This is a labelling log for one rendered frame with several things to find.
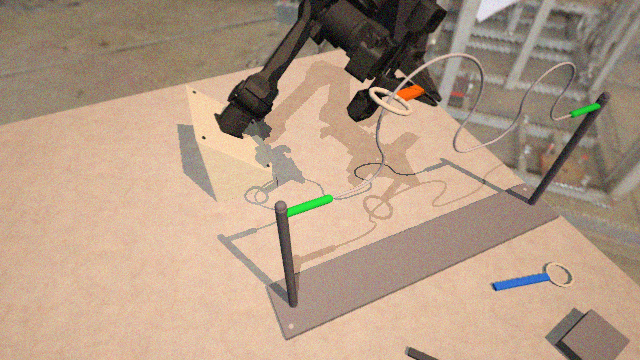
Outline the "blue bar with beige loop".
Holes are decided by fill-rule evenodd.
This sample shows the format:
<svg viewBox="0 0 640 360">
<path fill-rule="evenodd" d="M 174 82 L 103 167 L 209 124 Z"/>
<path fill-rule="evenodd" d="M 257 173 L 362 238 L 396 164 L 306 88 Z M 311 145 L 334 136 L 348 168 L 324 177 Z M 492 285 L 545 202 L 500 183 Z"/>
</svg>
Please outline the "blue bar with beige loop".
<svg viewBox="0 0 640 360">
<path fill-rule="evenodd" d="M 548 273 L 548 268 L 551 265 L 558 265 L 558 266 L 561 266 L 564 269 L 566 269 L 568 271 L 568 273 L 571 275 L 570 283 L 561 284 L 561 283 L 556 282 L 554 279 L 552 279 L 551 276 Z M 549 280 L 551 282 L 553 282 L 555 285 L 561 286 L 561 287 L 570 287 L 572 285 L 572 283 L 574 282 L 573 273 L 568 267 L 566 267 L 565 265 L 563 265 L 561 263 L 558 263 L 558 262 L 551 262 L 551 263 L 548 263 L 545 266 L 545 273 L 531 275 L 531 276 L 522 277 L 522 278 L 511 279 L 511 280 L 506 280 L 506 281 L 501 281 L 501 282 L 495 282 L 492 285 L 493 285 L 495 291 L 499 291 L 499 290 L 514 288 L 514 287 L 519 287 L 519 286 L 524 286 L 524 285 L 529 285 L 529 284 L 534 284 L 534 283 L 539 283 L 539 282 L 544 282 L 544 281 L 549 281 Z"/>
</svg>

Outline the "orange bar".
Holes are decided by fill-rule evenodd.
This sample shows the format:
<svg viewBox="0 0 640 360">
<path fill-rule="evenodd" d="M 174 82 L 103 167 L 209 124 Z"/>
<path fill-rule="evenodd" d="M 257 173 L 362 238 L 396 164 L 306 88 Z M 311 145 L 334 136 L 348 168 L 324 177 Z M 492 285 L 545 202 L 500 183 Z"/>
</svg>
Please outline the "orange bar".
<svg viewBox="0 0 640 360">
<path fill-rule="evenodd" d="M 407 111 L 405 111 L 390 106 L 386 102 L 382 101 L 374 92 L 383 93 L 389 97 L 393 92 L 380 87 L 372 87 L 369 89 L 369 96 L 375 101 L 375 103 L 377 103 L 384 109 L 401 116 L 409 116 L 413 113 L 412 107 L 407 101 L 426 93 L 426 91 L 419 84 L 398 91 L 393 99 L 401 103 L 407 109 Z"/>
</svg>

